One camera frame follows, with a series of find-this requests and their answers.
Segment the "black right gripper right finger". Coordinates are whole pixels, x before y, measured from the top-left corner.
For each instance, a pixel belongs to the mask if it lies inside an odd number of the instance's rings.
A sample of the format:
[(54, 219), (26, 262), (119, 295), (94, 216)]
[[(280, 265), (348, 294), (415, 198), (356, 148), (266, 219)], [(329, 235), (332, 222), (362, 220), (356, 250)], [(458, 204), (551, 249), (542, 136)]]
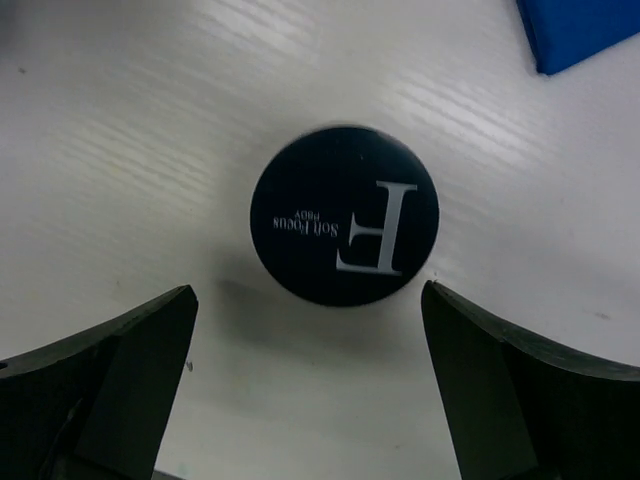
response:
[(638, 478), (638, 367), (545, 338), (433, 281), (421, 307), (462, 478)]

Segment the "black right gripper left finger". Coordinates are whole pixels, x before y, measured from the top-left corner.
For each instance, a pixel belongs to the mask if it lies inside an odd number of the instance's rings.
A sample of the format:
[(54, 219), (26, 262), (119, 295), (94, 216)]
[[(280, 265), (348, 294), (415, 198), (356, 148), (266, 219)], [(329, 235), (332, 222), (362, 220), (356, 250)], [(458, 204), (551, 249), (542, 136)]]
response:
[(2, 360), (2, 478), (152, 478), (197, 311), (179, 286)]

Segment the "dark blue round cosmetic jar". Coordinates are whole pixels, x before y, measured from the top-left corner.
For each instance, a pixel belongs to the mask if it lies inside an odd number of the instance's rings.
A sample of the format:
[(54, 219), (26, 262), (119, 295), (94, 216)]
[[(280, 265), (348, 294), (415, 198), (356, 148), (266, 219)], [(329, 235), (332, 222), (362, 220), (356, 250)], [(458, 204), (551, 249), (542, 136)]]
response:
[(269, 274), (330, 307), (368, 305), (402, 289), (431, 254), (439, 221), (420, 158), (361, 126), (318, 129), (286, 145), (250, 207), (253, 246)]

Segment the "blue patterned cloth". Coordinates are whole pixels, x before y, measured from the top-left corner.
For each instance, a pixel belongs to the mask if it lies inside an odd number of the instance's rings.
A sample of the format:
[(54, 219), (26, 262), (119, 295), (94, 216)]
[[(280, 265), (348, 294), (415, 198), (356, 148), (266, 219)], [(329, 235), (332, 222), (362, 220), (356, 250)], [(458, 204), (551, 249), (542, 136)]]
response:
[(637, 0), (518, 0), (536, 71), (560, 73), (639, 33)]

